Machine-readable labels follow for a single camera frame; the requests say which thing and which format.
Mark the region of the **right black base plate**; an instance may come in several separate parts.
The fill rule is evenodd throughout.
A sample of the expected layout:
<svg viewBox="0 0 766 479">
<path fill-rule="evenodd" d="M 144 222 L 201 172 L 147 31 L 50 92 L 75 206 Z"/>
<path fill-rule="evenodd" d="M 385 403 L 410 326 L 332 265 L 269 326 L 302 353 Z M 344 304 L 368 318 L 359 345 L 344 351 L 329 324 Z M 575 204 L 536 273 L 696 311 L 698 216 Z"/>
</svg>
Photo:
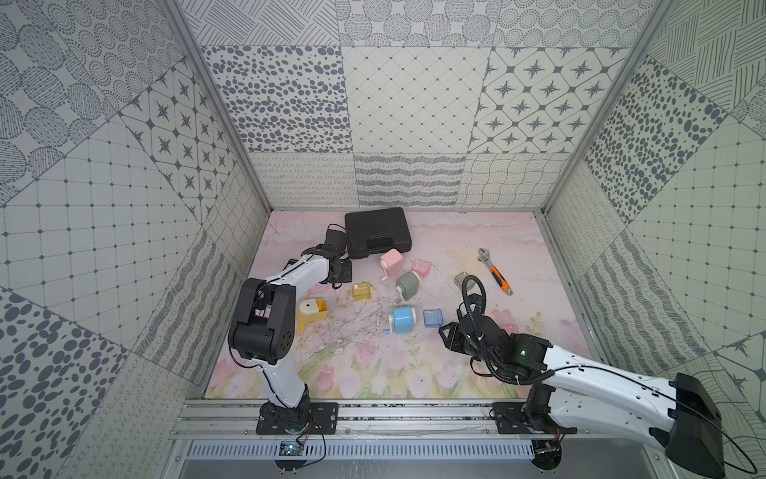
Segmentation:
<svg viewBox="0 0 766 479">
<path fill-rule="evenodd" d="M 577 434 L 576 427 L 564 427 L 554 421 L 549 406 L 509 401 L 494 402 L 490 417 L 499 434 Z"/>
</svg>

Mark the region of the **blue pencil sharpener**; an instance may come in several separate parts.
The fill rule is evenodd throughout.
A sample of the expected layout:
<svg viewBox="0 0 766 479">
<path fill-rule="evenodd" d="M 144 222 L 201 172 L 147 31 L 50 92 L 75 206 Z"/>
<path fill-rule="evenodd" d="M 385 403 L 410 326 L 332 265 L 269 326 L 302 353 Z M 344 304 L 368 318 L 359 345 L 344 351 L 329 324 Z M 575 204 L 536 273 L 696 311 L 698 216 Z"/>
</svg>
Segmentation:
<svg viewBox="0 0 766 479">
<path fill-rule="evenodd" d="M 413 331 L 417 323 L 414 307 L 397 307 L 388 317 L 387 335 L 406 335 Z"/>
</svg>

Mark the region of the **yellow transparent tray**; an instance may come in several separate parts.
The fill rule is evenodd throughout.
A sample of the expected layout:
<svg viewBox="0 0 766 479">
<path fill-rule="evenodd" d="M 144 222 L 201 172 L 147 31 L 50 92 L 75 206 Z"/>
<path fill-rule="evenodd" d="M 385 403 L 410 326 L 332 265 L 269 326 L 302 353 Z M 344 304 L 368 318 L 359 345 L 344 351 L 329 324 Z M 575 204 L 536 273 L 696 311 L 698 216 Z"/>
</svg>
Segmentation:
<svg viewBox="0 0 766 479">
<path fill-rule="evenodd" d="M 355 283 L 351 289 L 353 301 L 370 301 L 372 299 L 372 285 L 370 283 Z"/>
</svg>

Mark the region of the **aluminium mounting rail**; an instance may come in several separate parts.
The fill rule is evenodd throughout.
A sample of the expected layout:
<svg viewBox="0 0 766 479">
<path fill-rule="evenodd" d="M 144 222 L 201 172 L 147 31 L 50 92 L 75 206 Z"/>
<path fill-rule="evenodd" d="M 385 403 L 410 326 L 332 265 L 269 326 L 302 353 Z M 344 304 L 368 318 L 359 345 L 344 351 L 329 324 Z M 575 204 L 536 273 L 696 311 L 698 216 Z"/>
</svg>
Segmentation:
<svg viewBox="0 0 766 479">
<path fill-rule="evenodd" d="M 592 444 L 577 434 L 499 434 L 490 400 L 335 401 L 336 432 L 258 435 L 259 400 L 190 400 L 171 430 L 183 459 L 265 460 L 532 460 L 554 441 Z"/>
</svg>

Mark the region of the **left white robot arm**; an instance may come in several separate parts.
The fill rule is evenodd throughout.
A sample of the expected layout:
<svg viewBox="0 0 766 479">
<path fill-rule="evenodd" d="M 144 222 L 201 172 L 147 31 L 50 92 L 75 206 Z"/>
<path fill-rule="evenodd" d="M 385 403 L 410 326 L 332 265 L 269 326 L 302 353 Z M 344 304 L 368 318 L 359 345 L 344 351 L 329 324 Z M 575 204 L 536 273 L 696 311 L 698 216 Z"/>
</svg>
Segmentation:
<svg viewBox="0 0 766 479">
<path fill-rule="evenodd" d="M 308 386 L 288 356 L 296 331 L 299 301 L 316 285 L 337 289 L 352 279 L 345 227 L 332 224 L 323 243 L 302 252 L 285 269 L 266 279 L 246 279 L 241 286 L 227 333 L 231 359 L 241 368 L 257 370 L 269 388 L 261 407 L 288 433 L 309 423 Z"/>
</svg>

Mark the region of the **black plastic tool case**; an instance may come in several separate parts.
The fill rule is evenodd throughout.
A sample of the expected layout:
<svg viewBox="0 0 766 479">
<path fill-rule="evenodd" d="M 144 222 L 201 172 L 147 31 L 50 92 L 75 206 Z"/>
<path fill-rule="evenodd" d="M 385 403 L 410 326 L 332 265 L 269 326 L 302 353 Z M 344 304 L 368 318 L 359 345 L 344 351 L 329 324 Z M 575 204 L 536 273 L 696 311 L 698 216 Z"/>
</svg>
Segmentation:
<svg viewBox="0 0 766 479">
<path fill-rule="evenodd" d="M 401 207 L 349 213 L 344 217 L 351 259 L 412 249 L 412 237 L 405 212 Z"/>
</svg>

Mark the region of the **green pencil sharpener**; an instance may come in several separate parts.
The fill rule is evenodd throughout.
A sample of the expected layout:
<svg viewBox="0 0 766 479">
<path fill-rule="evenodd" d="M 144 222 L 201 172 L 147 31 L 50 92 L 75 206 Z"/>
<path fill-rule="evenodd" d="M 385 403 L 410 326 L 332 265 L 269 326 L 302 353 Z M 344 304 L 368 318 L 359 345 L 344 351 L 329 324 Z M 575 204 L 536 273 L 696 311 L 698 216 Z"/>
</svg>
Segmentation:
<svg viewBox="0 0 766 479">
<path fill-rule="evenodd" d="M 396 281 L 396 291 L 399 295 L 399 301 L 410 301 L 417 295 L 421 279 L 415 271 L 407 271 Z"/>
</svg>

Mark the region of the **pink pencil sharpener back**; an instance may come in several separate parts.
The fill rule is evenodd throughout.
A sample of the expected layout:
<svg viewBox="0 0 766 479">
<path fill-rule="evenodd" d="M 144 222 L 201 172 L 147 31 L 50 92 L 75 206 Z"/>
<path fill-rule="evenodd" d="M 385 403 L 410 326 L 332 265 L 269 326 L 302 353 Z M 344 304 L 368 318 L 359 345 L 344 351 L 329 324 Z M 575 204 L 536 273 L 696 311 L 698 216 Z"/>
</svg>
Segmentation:
<svg viewBox="0 0 766 479">
<path fill-rule="evenodd" d="M 387 281 L 391 277 L 396 277 L 403 268 L 404 257 L 398 249 L 389 249 L 383 253 L 379 259 L 379 265 L 383 271 L 381 281 Z"/>
</svg>

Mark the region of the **grey transparent tray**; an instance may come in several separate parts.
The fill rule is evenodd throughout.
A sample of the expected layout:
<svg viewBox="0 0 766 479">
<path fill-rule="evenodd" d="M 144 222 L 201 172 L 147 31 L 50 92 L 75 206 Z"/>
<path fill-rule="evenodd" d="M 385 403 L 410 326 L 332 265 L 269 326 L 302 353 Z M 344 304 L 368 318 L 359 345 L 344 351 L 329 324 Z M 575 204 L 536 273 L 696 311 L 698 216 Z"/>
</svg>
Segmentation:
<svg viewBox="0 0 766 479">
<path fill-rule="evenodd" d="M 456 277 L 454 277 L 454 283 L 456 283 L 457 287 L 462 287 L 462 284 L 464 283 L 464 280 L 468 277 L 468 273 L 466 271 L 461 271 L 461 273 L 458 273 Z"/>
</svg>

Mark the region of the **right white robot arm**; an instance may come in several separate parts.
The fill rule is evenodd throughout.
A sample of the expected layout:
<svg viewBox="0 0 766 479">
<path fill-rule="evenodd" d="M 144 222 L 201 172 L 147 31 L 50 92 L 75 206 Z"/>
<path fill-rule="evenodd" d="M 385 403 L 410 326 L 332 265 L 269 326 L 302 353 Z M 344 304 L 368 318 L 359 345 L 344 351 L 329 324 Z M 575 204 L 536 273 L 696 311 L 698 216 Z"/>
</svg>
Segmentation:
<svg viewBox="0 0 766 479">
<path fill-rule="evenodd" d="M 446 349 L 486 366 L 486 376 L 526 386 L 520 406 L 493 404 L 492 419 L 502 433 L 555 435 L 543 450 L 542 469 L 561 461 L 561 442 L 586 430 L 633 440 L 662 452 L 680 468 L 706 478 L 723 478 L 731 463 L 720 410 L 701 381 L 678 373 L 674 379 L 648 377 L 576 355 L 526 333 L 510 335 L 490 317 L 440 327 Z"/>
</svg>

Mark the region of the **blue transparent tray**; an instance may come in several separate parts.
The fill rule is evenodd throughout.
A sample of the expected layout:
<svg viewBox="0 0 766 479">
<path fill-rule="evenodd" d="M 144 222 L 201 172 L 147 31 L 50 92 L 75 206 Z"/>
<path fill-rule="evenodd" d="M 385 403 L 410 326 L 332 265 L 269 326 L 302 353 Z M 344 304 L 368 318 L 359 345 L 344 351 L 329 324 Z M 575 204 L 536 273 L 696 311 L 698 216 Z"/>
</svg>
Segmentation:
<svg viewBox="0 0 766 479">
<path fill-rule="evenodd" d="M 444 315 L 441 309 L 424 309 L 423 325 L 427 329 L 440 329 L 444 325 Z"/>
</svg>

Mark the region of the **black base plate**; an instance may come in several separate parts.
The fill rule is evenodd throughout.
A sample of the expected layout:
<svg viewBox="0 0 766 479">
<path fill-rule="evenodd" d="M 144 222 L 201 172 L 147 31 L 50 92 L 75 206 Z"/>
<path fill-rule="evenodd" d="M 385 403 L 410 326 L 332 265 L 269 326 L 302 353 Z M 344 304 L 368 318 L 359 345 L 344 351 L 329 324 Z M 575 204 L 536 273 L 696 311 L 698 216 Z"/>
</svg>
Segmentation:
<svg viewBox="0 0 766 479">
<path fill-rule="evenodd" d="M 490 417 L 499 434 L 577 434 L 576 427 L 564 427 L 554 421 L 549 406 L 509 401 L 494 402 Z"/>
<path fill-rule="evenodd" d="M 258 435 L 298 434 L 311 426 L 311 433 L 333 435 L 339 413 L 337 402 L 301 403 L 297 408 L 285 408 L 265 403 L 259 409 Z"/>
</svg>

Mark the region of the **pink transparent tray back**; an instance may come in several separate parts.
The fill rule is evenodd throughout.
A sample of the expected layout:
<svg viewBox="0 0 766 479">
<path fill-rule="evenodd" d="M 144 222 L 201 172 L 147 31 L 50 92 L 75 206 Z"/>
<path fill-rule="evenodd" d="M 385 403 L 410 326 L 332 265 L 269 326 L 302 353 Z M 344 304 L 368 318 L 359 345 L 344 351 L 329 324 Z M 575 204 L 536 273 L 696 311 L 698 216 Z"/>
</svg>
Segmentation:
<svg viewBox="0 0 766 479">
<path fill-rule="evenodd" d="M 411 265 L 411 271 L 416 273 L 420 279 L 427 279 L 432 271 L 432 263 L 425 261 L 424 259 L 414 259 Z"/>
</svg>

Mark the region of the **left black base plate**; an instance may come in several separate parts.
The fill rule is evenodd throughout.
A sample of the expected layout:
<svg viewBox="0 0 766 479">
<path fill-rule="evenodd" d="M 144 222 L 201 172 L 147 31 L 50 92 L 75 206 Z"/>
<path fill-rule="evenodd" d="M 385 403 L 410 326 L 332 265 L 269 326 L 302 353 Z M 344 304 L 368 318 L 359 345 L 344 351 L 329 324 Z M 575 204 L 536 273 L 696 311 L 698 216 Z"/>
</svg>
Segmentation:
<svg viewBox="0 0 766 479">
<path fill-rule="evenodd" d="M 339 413 L 337 402 L 301 403 L 297 408 L 285 408 L 265 403 L 259 409 L 258 435 L 298 434 L 311 426 L 311 433 L 333 435 Z"/>
</svg>

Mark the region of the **yellow pencil sharpener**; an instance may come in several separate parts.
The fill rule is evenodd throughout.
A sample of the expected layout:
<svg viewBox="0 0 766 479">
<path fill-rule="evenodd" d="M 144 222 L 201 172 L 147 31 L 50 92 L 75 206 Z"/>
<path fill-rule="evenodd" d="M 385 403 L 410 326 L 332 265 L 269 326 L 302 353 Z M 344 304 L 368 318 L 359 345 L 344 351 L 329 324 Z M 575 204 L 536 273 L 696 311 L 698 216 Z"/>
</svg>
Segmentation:
<svg viewBox="0 0 766 479">
<path fill-rule="evenodd" d="M 302 301 L 297 309 L 297 334 L 301 335 L 303 329 L 311 323 L 324 321 L 328 314 L 329 309 L 324 299 L 306 299 Z"/>
</svg>

